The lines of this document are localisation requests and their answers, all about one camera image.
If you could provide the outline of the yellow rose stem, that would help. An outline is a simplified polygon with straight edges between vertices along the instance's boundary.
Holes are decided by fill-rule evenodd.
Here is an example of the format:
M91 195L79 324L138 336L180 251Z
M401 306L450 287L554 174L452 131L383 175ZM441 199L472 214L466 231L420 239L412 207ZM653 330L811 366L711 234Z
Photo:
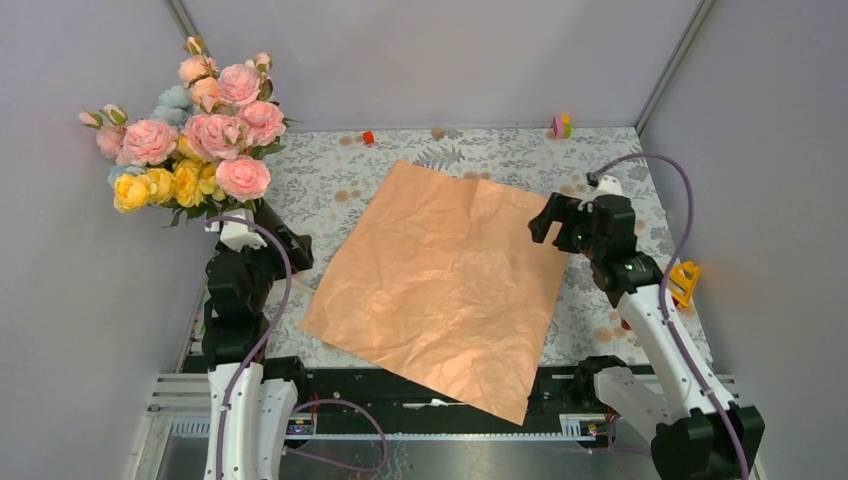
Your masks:
M111 169L113 207L121 213L144 207L169 209L177 219L214 215L228 201L216 170L217 164L202 159L181 135L175 152L158 165Z

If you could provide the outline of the orange wrapping paper sheet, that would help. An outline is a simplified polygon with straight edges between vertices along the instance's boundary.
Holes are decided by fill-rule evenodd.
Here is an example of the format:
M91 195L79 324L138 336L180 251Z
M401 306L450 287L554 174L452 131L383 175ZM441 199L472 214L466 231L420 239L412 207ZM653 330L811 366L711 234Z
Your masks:
M395 163L327 267L303 332L516 425L568 262L543 196Z

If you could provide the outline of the large pink rose stem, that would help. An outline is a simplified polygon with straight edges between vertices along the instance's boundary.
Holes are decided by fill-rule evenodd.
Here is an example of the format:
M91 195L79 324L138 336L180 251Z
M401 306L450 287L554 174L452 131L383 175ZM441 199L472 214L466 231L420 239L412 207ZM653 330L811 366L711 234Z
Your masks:
M103 123L95 136L101 153L116 163L159 165L177 147L179 133L162 121L143 119L128 123L127 114L114 104L99 110Z

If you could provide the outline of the peach rose stem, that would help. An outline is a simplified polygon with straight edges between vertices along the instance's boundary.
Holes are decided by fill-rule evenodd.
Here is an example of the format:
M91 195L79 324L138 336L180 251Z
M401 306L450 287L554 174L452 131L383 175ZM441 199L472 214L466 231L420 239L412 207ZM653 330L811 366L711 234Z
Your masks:
M178 67L178 77L188 90L191 101L209 108L213 100L220 99L219 69L207 53L201 38L189 36L183 46L188 57Z

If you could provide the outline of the blue rose stem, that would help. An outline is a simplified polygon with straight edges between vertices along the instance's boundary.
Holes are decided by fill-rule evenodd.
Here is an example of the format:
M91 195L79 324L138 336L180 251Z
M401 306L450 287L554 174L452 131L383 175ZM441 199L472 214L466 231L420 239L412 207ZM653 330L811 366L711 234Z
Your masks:
M164 91L158 97L158 104L150 115L153 120L162 121L172 127L182 128L193 113L193 104L189 91L182 85L176 85ZM129 174L137 176L144 174L145 167L117 163L110 169L108 184L114 187L117 179Z

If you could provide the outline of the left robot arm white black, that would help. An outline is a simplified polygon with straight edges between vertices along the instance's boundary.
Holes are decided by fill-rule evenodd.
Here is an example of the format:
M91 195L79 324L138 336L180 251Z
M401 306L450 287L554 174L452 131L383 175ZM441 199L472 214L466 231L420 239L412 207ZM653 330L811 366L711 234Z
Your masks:
M274 245L218 244L207 263L201 343L211 400L207 479L276 479L292 411L309 401L299 357L267 360L258 341L273 283L288 272Z

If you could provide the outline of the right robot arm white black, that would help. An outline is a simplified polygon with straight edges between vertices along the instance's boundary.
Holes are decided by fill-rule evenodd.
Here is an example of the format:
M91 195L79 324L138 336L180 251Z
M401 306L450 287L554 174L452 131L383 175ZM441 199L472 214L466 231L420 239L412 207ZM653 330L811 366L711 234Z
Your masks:
M663 479L747 479L765 430L754 406L742 406L686 334L657 262L639 251L629 199L602 194L589 201L552 194L529 221L534 242L585 256L593 281L628 324L647 355L663 393L657 395L614 356L582 361L575 402L604 406L624 418L650 445Z

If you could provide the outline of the pink rose stem in vase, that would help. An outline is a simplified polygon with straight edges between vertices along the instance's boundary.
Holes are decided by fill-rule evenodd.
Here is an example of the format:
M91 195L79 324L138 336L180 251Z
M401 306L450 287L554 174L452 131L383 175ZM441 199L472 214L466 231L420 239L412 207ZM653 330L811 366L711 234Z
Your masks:
M187 112L160 106L150 118L132 122L116 105L79 115L82 125L96 131L100 153L114 162L108 184L113 207L127 214L146 207L172 212L170 225L205 213L200 189L203 162L188 150L182 127Z

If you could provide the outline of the pink green stacked toy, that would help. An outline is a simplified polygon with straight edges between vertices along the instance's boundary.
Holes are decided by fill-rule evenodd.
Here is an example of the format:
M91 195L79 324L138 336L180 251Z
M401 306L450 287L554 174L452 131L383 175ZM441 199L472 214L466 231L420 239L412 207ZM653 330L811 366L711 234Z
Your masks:
M567 114L558 114L552 118L552 135L554 139L569 139L572 136L571 118Z

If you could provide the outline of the yellow plastic toy piece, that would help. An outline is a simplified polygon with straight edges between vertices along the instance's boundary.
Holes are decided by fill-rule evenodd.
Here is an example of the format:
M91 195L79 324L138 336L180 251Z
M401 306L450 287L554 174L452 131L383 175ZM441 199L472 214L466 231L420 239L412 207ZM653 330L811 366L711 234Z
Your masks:
M665 274L652 257L642 255L627 261L624 272L630 293L645 300L649 307L662 311L662 300L667 300L666 295L659 292L662 282L673 306L685 310L691 303L701 269L687 261L673 266L670 273Z

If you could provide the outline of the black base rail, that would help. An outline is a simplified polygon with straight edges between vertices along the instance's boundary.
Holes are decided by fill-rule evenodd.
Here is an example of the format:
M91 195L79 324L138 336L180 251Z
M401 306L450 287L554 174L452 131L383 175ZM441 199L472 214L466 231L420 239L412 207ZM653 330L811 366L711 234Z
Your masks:
M379 368L307 369L295 357L270 359L268 378L283 376L295 383L298 403L338 397L342 406L311 407L315 433L363 435L370 423L354 411L364 407L386 434L400 436L464 436L486 438L558 435L567 416L600 424L608 411L593 382L602 372L621 366L614 356L593 356L576 366L540 367L529 396L523 425L497 418Z

